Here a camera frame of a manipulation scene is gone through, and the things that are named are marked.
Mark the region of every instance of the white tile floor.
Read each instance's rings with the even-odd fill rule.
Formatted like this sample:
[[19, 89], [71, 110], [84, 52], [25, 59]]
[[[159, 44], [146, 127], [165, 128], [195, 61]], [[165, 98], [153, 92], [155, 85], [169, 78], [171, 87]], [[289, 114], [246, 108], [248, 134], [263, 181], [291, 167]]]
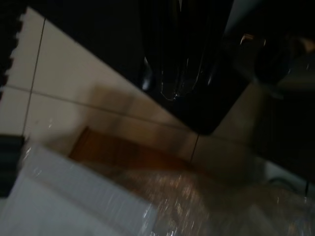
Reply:
[[68, 155], [89, 126], [192, 159], [226, 181], [244, 179], [247, 145], [263, 99], [255, 86], [246, 89], [212, 136], [198, 138], [32, 9], [19, 38], [0, 102], [0, 133], [24, 134]]

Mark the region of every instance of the plastic wrap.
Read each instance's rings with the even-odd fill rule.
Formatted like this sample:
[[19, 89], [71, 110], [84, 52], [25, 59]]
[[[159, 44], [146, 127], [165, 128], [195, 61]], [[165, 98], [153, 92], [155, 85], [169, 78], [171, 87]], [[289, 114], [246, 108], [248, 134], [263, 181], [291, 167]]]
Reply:
[[268, 185], [231, 189], [193, 173], [82, 164], [156, 206], [150, 236], [311, 236], [315, 232], [313, 201], [284, 189]]

